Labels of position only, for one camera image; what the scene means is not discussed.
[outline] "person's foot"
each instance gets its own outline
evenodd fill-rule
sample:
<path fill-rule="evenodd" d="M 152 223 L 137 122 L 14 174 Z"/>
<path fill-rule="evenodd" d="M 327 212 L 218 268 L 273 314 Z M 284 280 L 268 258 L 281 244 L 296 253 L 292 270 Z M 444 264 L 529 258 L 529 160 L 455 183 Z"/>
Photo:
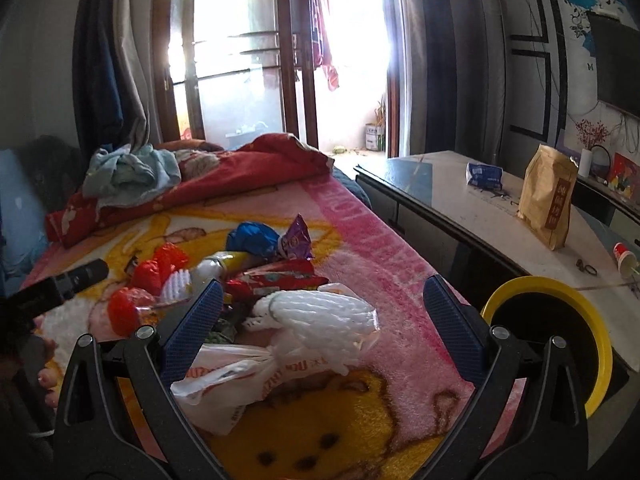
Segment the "person's foot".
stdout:
<path fill-rule="evenodd" d="M 42 321 L 44 320 L 44 316 L 38 316 L 34 319 L 36 323 L 36 327 L 40 328 L 42 325 Z M 56 351 L 57 343 L 53 341 L 53 339 L 49 339 L 48 337 L 43 337 L 44 347 L 45 347 L 45 361 L 49 362 L 53 359 L 53 354 Z M 49 392 L 44 398 L 44 402 L 50 408 L 58 407 L 58 393 L 54 390 L 54 388 L 58 385 L 58 375 L 54 370 L 50 370 L 49 368 L 43 368 L 38 373 L 38 382 L 40 386 Z"/>

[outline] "gray curtain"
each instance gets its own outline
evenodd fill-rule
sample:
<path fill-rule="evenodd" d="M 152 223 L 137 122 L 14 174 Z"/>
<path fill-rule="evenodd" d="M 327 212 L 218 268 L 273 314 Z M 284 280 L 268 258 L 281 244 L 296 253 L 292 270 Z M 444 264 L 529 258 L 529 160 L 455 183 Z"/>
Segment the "gray curtain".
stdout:
<path fill-rule="evenodd" d="M 149 140 L 149 94 L 145 73 L 133 37 L 130 0 L 113 0 L 113 37 L 120 71 L 132 103 L 129 142 L 137 149 Z"/>
<path fill-rule="evenodd" d="M 423 0 L 400 2 L 396 16 L 385 19 L 399 24 L 400 50 L 400 156 L 423 153 L 427 124 L 427 56 Z"/>

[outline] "door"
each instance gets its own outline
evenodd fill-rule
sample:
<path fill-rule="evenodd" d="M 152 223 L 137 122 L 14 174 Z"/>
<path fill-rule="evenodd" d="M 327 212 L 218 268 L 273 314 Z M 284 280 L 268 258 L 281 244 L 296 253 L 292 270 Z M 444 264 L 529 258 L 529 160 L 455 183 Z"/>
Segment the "door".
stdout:
<path fill-rule="evenodd" d="M 156 88 L 173 99 L 158 103 L 175 101 L 180 138 L 233 149 L 286 131 L 318 146 L 310 0 L 171 0 L 167 62 Z"/>

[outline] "red paper cup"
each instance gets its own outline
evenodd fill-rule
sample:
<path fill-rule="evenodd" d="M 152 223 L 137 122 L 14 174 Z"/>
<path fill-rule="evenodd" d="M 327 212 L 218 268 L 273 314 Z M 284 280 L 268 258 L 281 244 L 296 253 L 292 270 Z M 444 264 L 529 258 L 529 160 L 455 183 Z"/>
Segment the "red paper cup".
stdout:
<path fill-rule="evenodd" d="M 613 246 L 613 254 L 618 262 L 618 272 L 625 280 L 631 278 L 634 269 L 638 266 L 638 259 L 622 242 Z"/>

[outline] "cartoon blanket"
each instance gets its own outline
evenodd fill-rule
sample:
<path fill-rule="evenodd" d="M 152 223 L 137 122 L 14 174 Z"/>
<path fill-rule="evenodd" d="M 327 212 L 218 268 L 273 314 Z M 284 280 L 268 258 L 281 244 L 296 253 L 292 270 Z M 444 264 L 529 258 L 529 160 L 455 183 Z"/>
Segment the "cartoon blanket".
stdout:
<path fill-rule="evenodd" d="M 114 337 L 105 309 L 126 282 L 134 254 L 143 260 L 169 241 L 194 266 L 222 250 L 239 222 L 265 222 L 282 233 L 298 213 L 310 229 L 318 274 L 375 306 L 382 334 L 348 376 L 287 384 L 249 406 L 228 436 L 206 436 L 210 447 L 236 480 L 409 479 L 447 433 L 472 385 L 458 375 L 422 303 L 433 267 L 329 175 L 174 207 L 95 232 L 69 250 L 55 245 L 31 281 L 93 258 L 107 261 L 111 272 L 47 314 L 43 331 L 60 344 L 50 366 L 62 373 L 84 332 Z M 134 402 L 129 389 L 124 396 Z M 512 401 L 496 437 L 504 436 L 514 409 Z M 143 432 L 143 417 L 133 420 Z"/>

